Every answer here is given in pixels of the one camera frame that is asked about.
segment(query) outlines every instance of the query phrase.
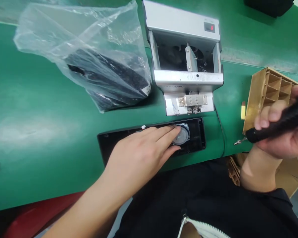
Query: black shirt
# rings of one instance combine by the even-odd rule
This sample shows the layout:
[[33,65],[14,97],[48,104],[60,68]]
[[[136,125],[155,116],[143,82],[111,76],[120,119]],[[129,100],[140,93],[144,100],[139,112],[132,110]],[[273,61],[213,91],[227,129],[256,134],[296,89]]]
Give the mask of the black shirt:
[[183,215],[230,237],[298,237],[286,192],[235,186],[224,158],[159,173],[134,197],[115,237],[177,237]]

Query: white zipper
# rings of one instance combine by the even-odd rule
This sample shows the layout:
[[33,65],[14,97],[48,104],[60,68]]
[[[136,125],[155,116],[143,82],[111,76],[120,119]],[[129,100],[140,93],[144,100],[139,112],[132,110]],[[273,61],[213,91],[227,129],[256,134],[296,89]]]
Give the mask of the white zipper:
[[180,231],[179,231],[179,234],[178,234],[178,238],[180,238],[183,226],[187,222],[192,223],[194,225],[194,227],[196,228],[197,232],[199,233],[199,235],[201,235],[202,237],[207,237],[207,238],[230,238],[228,235],[226,235],[224,232],[217,229],[216,227],[211,226],[210,224],[207,224],[205,222],[192,220],[187,215],[183,216]]

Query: left hand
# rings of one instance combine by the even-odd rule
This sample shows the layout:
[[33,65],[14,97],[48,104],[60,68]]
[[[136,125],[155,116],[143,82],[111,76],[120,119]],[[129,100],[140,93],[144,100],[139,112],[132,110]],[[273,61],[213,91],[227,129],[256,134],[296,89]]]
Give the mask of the left hand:
[[114,147],[100,179],[129,199],[180,149],[177,145],[169,147],[180,130],[180,126],[150,127],[122,139]]

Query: wire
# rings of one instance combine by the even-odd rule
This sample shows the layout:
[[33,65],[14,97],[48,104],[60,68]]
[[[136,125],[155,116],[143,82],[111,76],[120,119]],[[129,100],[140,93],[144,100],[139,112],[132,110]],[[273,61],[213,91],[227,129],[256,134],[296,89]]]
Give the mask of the wire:
[[225,136],[224,136],[224,130],[223,130],[223,126],[222,126],[222,123],[221,123],[221,119],[219,119],[219,115],[218,115],[218,112],[217,112],[217,109],[216,109],[215,104],[214,104],[214,109],[215,109],[215,112],[216,112],[216,115],[217,115],[219,124],[220,124],[220,126],[221,126],[222,136],[223,136],[223,153],[222,153],[222,155],[221,155],[221,158],[222,158],[222,157],[224,156],[224,153],[225,153]]

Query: round metal part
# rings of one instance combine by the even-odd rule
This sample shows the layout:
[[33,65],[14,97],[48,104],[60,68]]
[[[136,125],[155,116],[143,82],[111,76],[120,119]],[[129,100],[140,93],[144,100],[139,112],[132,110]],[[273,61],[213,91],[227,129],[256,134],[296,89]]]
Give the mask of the round metal part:
[[176,126],[180,126],[181,130],[176,138],[173,140],[173,144],[182,145],[190,139],[190,130],[187,123],[179,123]]

